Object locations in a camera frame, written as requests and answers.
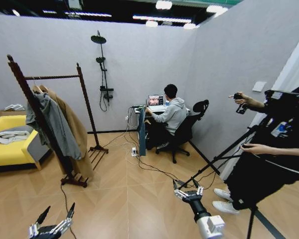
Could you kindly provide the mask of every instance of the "human hand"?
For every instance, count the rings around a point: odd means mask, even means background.
[[[236,104],[239,104],[239,105],[241,105],[241,104],[243,104],[243,103],[248,103],[252,98],[251,97],[249,97],[249,96],[247,96],[247,95],[245,95],[243,92],[241,92],[241,91],[239,91],[239,92],[237,92],[239,95],[241,95],[241,97],[242,97],[242,99],[236,99],[235,100],[235,103]]]
[[[245,143],[243,146],[240,146],[240,148],[244,152],[252,153],[252,154],[276,154],[276,148],[269,147],[263,144],[257,144],[257,143]]]

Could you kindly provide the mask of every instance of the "clothes rack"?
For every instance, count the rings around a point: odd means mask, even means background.
[[[46,136],[49,139],[50,145],[52,147],[52,149],[55,151],[57,157],[60,160],[60,163],[62,165],[62,167],[65,169],[66,172],[66,177],[61,179],[61,184],[64,185],[66,183],[68,184],[73,184],[73,185],[78,185],[78,186],[82,186],[82,187],[87,187],[87,180],[81,181],[82,177],[80,177],[78,180],[75,179],[75,175],[72,174],[72,170],[73,167],[71,165],[71,163],[69,162],[69,157],[68,156],[64,156],[62,154],[62,151],[57,143],[56,138],[54,137],[53,133],[51,132],[50,128],[48,127],[48,124],[45,120],[45,117],[40,109],[40,104],[38,102],[38,100],[36,99],[36,97],[33,95],[27,81],[29,80],[48,80],[48,79],[67,79],[67,78],[79,78],[80,83],[81,83],[81,88],[82,88],[82,92],[84,95],[84,100],[85,100],[85,104],[88,110],[88,114],[89,114],[89,118],[90,118],[90,122],[91,122],[91,126],[92,126],[92,130],[93,130],[93,135],[94,135],[94,139],[95,139],[95,143],[96,146],[94,147],[90,147],[90,151],[93,151],[92,154],[94,154],[94,152],[96,150],[99,151],[99,153],[94,157],[94,159],[92,160],[91,163],[94,162],[95,158],[102,152],[103,154],[101,155],[101,158],[99,159],[99,161],[96,163],[96,165],[93,167],[93,170],[96,168],[96,166],[99,164],[100,160],[103,158],[105,153],[109,153],[108,149],[103,148],[100,143],[99,143],[99,139],[96,133],[96,128],[95,128],[95,124],[94,124],[94,120],[93,120],[93,115],[92,115],[92,111],[91,111],[91,107],[90,107],[90,102],[89,102],[89,97],[87,95],[87,91],[86,91],[86,87],[85,87],[85,83],[84,83],[84,79],[83,79],[83,74],[82,74],[82,70],[81,67],[79,66],[79,63],[77,64],[77,75],[66,75],[66,76],[27,76],[25,77],[19,67],[19,65],[14,62],[13,58],[11,55],[7,55],[8,57],[8,65],[10,66],[16,80],[18,81],[20,87],[22,88],[23,93],[25,94],[25,97],[27,98],[30,106],[32,107],[35,116],[36,116],[36,120],[38,122],[38,125],[42,128],[42,130],[44,131],[44,133],[46,134]]]

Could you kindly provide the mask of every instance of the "white sneaker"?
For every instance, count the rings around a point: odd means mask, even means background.
[[[213,201],[213,206],[223,213],[239,214],[239,211],[234,209],[232,203],[225,203],[221,201]]]
[[[169,142],[166,142],[166,143],[161,144],[160,146],[157,146],[156,149],[165,148],[168,145],[169,145]]]
[[[221,190],[219,188],[214,188],[214,193],[218,196],[221,197],[223,199],[226,199],[229,202],[232,202],[233,200],[230,198],[230,193],[226,192],[224,190]]]

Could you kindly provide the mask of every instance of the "gray jacket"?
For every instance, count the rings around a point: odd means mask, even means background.
[[[169,106],[163,114],[153,114],[152,116],[158,123],[167,123],[166,129],[170,134],[174,135],[187,115],[188,112],[185,107],[185,101],[180,97],[176,97],[169,103]]]
[[[69,124],[66,121],[59,105],[53,99],[51,99],[47,93],[34,94],[34,96],[43,106],[42,113],[50,130],[54,134],[56,141],[58,142],[62,154],[77,160],[81,159],[80,148],[75,141]],[[26,108],[25,123],[38,131],[42,145],[49,144],[49,139],[35,120],[35,114],[29,103],[27,104]]]

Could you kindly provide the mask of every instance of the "light switch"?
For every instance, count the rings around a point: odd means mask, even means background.
[[[253,87],[253,91],[261,92],[267,82],[257,81]]]

